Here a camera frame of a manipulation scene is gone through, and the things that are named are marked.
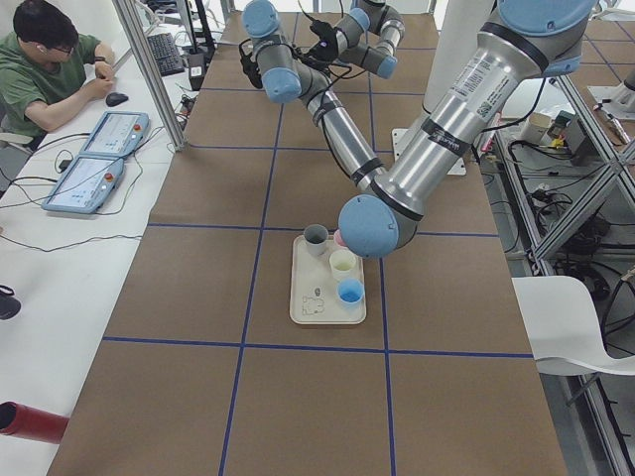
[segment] person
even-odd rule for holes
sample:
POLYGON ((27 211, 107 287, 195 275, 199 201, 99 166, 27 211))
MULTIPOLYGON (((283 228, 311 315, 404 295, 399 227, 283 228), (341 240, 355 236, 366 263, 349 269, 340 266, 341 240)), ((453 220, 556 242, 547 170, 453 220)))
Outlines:
POLYGON ((13 32, 0 40, 2 129, 33 137, 35 150, 48 132, 75 117, 114 84, 114 52, 91 35, 79 34, 68 16, 45 0, 16 8, 13 32), (95 79, 86 82, 85 64, 95 79))

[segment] light blue joint cap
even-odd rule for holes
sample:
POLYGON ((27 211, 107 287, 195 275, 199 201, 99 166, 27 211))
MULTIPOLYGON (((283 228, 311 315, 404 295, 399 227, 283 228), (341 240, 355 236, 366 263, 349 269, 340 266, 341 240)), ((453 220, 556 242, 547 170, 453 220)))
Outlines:
POLYGON ((242 26, 252 38, 265 38, 278 30, 280 18, 268 0, 253 0, 242 12, 242 26))
POLYGON ((501 0, 500 17, 514 32, 548 37, 588 18, 595 0, 501 0))
POLYGON ((364 12, 361 8, 351 8, 348 15, 350 15, 352 19, 359 24, 364 32, 368 31, 370 28, 370 18, 368 18, 366 12, 364 12))
POLYGON ((379 77, 383 77, 384 79, 388 79, 393 75, 395 69, 397 68, 397 59, 395 57, 385 57, 381 64, 377 68, 377 75, 379 77))
POLYGON ((300 77, 287 67, 272 67, 262 75, 262 85, 273 102, 287 103, 302 93, 300 77))
POLYGON ((357 195, 348 200, 339 212, 338 225, 346 246, 362 258, 381 258, 397 247, 397 219, 376 196, 357 195))
POLYGON ((562 76, 569 74, 579 68, 582 57, 565 59, 559 62, 552 62, 543 72, 543 77, 562 76))

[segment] white chair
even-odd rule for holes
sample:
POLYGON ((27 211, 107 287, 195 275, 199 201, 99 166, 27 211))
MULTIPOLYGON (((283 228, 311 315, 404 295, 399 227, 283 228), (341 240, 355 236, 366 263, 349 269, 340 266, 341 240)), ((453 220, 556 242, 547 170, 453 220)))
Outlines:
POLYGON ((599 321, 586 286, 568 276, 513 278, 538 371, 550 375, 635 375, 635 356, 614 359, 602 343, 599 321))

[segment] tray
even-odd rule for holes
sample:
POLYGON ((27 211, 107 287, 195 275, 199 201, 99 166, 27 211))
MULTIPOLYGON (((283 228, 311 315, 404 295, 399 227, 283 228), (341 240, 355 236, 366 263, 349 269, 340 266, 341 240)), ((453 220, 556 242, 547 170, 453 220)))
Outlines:
MULTIPOLYGON (((326 251, 313 256, 307 251, 305 237, 294 240, 291 269, 291 301, 289 313, 297 324, 358 324, 366 318, 366 295, 358 306, 346 307, 337 297, 337 281, 330 273, 328 257, 339 250, 332 237, 326 240, 326 251)), ((364 283, 362 260, 357 259, 351 278, 364 283)))

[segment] brown table surface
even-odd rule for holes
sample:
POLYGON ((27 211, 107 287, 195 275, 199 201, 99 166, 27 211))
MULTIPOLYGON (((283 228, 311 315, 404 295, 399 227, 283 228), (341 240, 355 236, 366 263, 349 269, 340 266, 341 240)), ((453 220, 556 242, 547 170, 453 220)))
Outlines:
MULTIPOLYGON (((282 17, 312 44, 302 14, 282 17)), ((300 102, 242 75, 238 19, 49 474, 566 475, 476 165, 435 191, 412 243, 365 261, 361 324, 291 321, 293 240, 333 230, 356 191, 300 102)), ((387 164, 438 38, 432 16, 406 22, 393 79, 334 88, 387 164)))

